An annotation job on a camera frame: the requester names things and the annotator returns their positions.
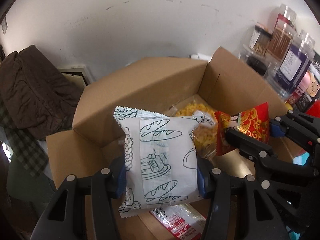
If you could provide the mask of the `packaged yellow waffle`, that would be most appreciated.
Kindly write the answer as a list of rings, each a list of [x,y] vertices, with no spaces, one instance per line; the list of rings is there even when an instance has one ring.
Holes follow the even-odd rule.
[[[175,116],[192,116],[195,112],[201,112],[204,117],[204,120],[192,133],[196,151],[201,158],[213,162],[213,158],[216,156],[217,143],[216,110],[201,98],[194,96],[190,102],[177,108]]]

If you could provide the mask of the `small wall frame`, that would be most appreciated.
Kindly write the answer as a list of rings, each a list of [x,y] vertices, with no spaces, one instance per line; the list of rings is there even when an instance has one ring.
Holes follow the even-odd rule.
[[[7,32],[7,28],[8,28],[6,17],[1,22],[1,28],[2,28],[3,34],[5,35],[5,33]]]

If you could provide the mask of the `white bread drawing snack bag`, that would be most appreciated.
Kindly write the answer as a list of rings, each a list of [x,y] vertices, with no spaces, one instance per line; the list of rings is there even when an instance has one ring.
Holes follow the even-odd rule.
[[[193,130],[204,120],[201,112],[169,117],[117,106],[113,117],[125,133],[125,199],[118,208],[122,218],[203,198],[192,138]]]

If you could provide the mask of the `red gold snack bag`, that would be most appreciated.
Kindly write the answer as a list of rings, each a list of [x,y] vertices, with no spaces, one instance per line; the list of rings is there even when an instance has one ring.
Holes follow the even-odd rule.
[[[268,102],[239,112],[236,115],[216,111],[215,117],[217,120],[216,155],[218,156],[235,149],[226,140],[225,131],[227,129],[239,131],[263,143],[268,143],[269,141]]]

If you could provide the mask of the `red plastic canister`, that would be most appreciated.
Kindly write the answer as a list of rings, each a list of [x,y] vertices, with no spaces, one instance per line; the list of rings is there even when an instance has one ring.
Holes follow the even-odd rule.
[[[314,116],[316,118],[320,118],[320,106],[319,104],[313,104],[307,111],[307,115]]]

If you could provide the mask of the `purple label clear jar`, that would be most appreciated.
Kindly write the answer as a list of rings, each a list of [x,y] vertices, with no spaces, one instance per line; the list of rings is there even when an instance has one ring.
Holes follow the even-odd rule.
[[[268,72],[267,80],[280,98],[286,101],[300,84],[314,58],[315,40],[306,31],[295,36],[276,70]]]

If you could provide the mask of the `red white snack stick packet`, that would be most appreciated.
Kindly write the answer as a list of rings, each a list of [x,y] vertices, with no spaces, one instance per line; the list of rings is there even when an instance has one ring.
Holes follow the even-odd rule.
[[[150,213],[175,239],[201,239],[206,218],[190,204],[157,207]]]

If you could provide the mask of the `brown cardboard box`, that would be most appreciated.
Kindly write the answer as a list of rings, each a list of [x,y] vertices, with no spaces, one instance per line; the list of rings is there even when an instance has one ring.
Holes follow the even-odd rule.
[[[278,94],[250,66],[224,48],[219,48],[210,62],[178,57],[147,57],[87,86],[80,98],[70,131],[48,136],[50,167],[57,189],[65,178],[89,177],[115,158],[124,158],[125,133],[113,117],[117,106],[124,106],[176,117],[177,108],[193,97],[204,100],[216,111],[236,115],[268,102],[269,124],[283,116],[287,108]],[[230,176],[253,175],[266,192],[289,229],[303,231],[296,193],[306,193],[306,184],[313,171],[291,162],[294,143],[287,138],[270,136],[268,144],[277,158],[266,157],[257,163],[240,155],[235,148],[216,155],[212,165]],[[112,209],[120,239],[175,239],[147,210],[122,218],[118,208],[125,199],[125,190],[112,199]],[[202,198],[190,204],[207,218],[210,201]],[[85,197],[87,234],[93,233],[91,197]]]

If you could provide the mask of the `brown jacket on chair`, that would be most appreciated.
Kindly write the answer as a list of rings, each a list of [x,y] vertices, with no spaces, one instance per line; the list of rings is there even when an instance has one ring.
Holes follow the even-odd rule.
[[[1,97],[14,124],[37,140],[71,129],[82,91],[34,45],[1,63]]]

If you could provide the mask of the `pink lidded canister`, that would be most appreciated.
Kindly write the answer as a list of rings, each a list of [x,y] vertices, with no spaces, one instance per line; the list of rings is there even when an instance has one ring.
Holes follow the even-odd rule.
[[[303,95],[294,104],[293,109],[306,112],[312,104],[319,98],[319,72],[309,68],[310,84]]]

